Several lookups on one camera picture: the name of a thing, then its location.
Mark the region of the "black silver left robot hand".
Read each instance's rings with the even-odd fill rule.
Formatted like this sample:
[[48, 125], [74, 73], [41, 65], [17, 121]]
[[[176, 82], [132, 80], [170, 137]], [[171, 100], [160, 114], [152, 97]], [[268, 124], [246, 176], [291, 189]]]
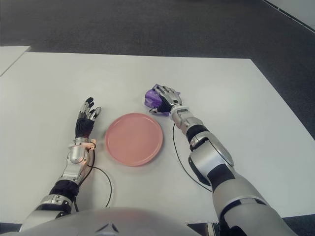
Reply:
[[94, 99], [89, 97], [81, 106], [75, 125], [75, 138], [88, 139], [97, 117], [101, 112], [101, 107], [93, 108]]

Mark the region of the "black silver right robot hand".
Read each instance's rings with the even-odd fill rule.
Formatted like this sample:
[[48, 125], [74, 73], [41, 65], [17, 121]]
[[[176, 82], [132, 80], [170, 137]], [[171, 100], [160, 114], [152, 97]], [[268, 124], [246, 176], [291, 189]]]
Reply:
[[145, 105], [151, 114], [169, 114], [174, 106], [181, 106], [180, 93], [167, 86], [156, 84], [145, 95]]

